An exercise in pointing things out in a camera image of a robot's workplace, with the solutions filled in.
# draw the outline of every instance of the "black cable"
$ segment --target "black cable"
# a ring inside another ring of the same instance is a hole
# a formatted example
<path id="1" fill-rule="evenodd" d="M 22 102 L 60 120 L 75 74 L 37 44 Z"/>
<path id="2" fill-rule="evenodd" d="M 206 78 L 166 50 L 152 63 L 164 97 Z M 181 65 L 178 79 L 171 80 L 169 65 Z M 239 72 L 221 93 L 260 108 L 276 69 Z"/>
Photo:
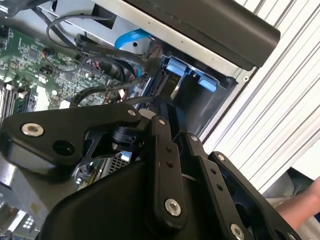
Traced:
<path id="1" fill-rule="evenodd" d="M 51 23 L 51 20 L 39 9 L 38 7 L 34 7 L 31 9 L 39 18 L 42 19 L 42 21 L 45 22 L 45 24 L 48 26 Z M 65 45 L 61 45 L 55 41 L 49 36 L 50 40 L 55 43 L 56 45 L 64 48 L 69 48 L 69 49 L 75 49 L 76 46 L 56 27 L 53 26 L 51 30 L 61 39 L 61 41 Z"/>
<path id="2" fill-rule="evenodd" d="M 147 68 L 149 63 L 148 59 L 135 53 L 88 42 L 81 43 L 81 51 L 86 54 L 94 52 L 94 55 L 99 56 L 99 58 L 108 58 L 133 63 L 143 70 Z"/>
<path id="3" fill-rule="evenodd" d="M 70 103 L 70 108 L 76 108 L 82 102 L 82 100 L 84 100 L 86 97 L 88 97 L 91 94 L 115 92 L 121 89 L 127 89 L 134 85 L 143 83 L 147 79 L 148 79 L 148 75 L 144 74 L 141 77 L 138 77 L 128 82 L 122 82 L 122 83 L 117 83 L 117 84 L 108 85 L 108 86 L 94 86 L 94 87 L 85 88 L 82 91 L 78 92 L 72 98 Z"/>
<path id="4" fill-rule="evenodd" d="M 154 96 L 137 96 L 133 98 L 129 98 L 127 100 L 119 102 L 120 104 L 129 104 L 129 105 L 135 105 L 135 104 L 150 104 L 155 100 Z"/>
<path id="5" fill-rule="evenodd" d="M 99 21 L 107 21 L 107 20 L 111 20 L 112 18 L 114 18 L 115 16 L 110 16 L 110 17 L 100 17 L 100 16 L 92 16 L 92 15 L 85 15 L 85 14 L 71 14 L 71 15 L 65 15 L 65 16 L 61 16 L 58 17 L 56 20 L 52 21 L 50 24 L 48 24 L 47 28 L 46 28 L 46 34 L 47 36 L 50 38 L 51 41 L 53 41 L 54 43 L 56 43 L 50 36 L 50 29 L 52 29 L 53 27 L 55 27 L 57 24 L 68 20 L 68 19 L 73 19 L 73 18 L 78 18 L 78 19 L 92 19 L 92 20 L 99 20 Z"/>
<path id="6" fill-rule="evenodd" d="M 37 7 L 34 7 L 32 8 L 33 12 L 35 14 L 38 15 L 38 17 L 40 17 L 46 24 L 47 24 L 47 29 L 46 29 L 46 34 L 47 36 L 49 37 L 49 39 L 55 43 L 56 45 L 60 46 L 60 47 L 63 47 L 63 48 L 68 48 L 68 49 L 73 49 L 75 50 L 75 52 L 80 55 L 81 57 L 85 58 L 86 59 L 93 59 L 93 60 L 97 60 L 97 59 L 101 59 L 105 62 L 109 62 L 110 64 L 114 65 L 116 68 L 117 68 L 117 71 L 119 71 L 119 77 L 120 77 L 120 80 L 122 82 L 124 82 L 126 80 L 126 75 L 125 75 L 125 71 L 124 71 L 124 66 L 118 62 L 117 60 L 113 60 L 113 59 L 106 59 L 105 57 L 97 57 L 97 56 L 94 56 L 94 57 L 89 57 L 89 56 L 86 56 L 85 54 L 83 54 L 83 52 L 79 51 L 78 48 L 67 38 L 65 37 L 65 35 L 55 26 L 56 24 L 66 20 L 66 19 L 69 19 L 69 18 L 89 18 L 89 19 L 100 19 L 100 20 L 109 20 L 112 17 L 109 17 L 109 18 L 104 18 L 104 17 L 93 17 L 93 16 L 89 16 L 89 15 L 83 15 L 83 14 L 75 14 L 75 15 L 66 15 L 66 16 L 63 16 L 63 17 L 59 17 L 57 18 L 55 21 L 50 21 L 50 19 Z M 52 39 L 52 37 L 50 36 L 50 29 L 62 40 L 62 42 L 65 44 L 65 45 L 62 45 L 62 44 L 59 44 L 57 43 L 56 41 L 54 41 Z M 79 69 L 78 67 L 80 67 L 81 65 L 79 65 L 77 68 L 73 69 L 73 70 L 68 70 L 68 71 L 63 71 L 63 70 L 60 70 L 59 68 L 57 68 L 53 63 L 51 63 L 47 57 L 45 57 L 45 60 L 48 62 L 48 64 L 53 68 L 55 69 L 56 71 L 58 72 L 62 72 L 62 73 L 69 73 L 69 72 L 74 72 L 76 71 L 77 69 Z"/>

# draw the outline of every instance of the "screw hole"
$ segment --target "screw hole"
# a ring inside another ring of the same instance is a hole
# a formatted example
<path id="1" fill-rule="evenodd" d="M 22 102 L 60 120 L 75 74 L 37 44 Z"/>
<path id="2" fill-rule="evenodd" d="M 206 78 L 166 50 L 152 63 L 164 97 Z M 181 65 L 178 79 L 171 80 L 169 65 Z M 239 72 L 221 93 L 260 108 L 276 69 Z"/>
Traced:
<path id="1" fill-rule="evenodd" d="M 220 190 L 220 191 L 223 191 L 224 188 L 220 185 L 220 184 L 217 184 L 216 187 Z"/>
<path id="2" fill-rule="evenodd" d="M 278 237 L 279 240 L 286 240 L 287 238 L 285 237 L 285 235 L 278 229 L 274 230 L 275 235 Z"/>
<path id="3" fill-rule="evenodd" d="M 174 167 L 174 165 L 172 164 L 172 162 L 170 162 L 170 161 L 167 161 L 166 162 L 166 165 L 169 167 L 169 168 L 173 168 Z"/>
<path id="4" fill-rule="evenodd" d="M 75 146 L 69 141 L 58 140 L 52 145 L 53 150 L 61 156 L 71 156 L 75 153 Z"/>
<path id="5" fill-rule="evenodd" d="M 178 207 L 174 203 L 170 203 L 169 206 L 172 208 L 173 211 L 178 210 Z"/>

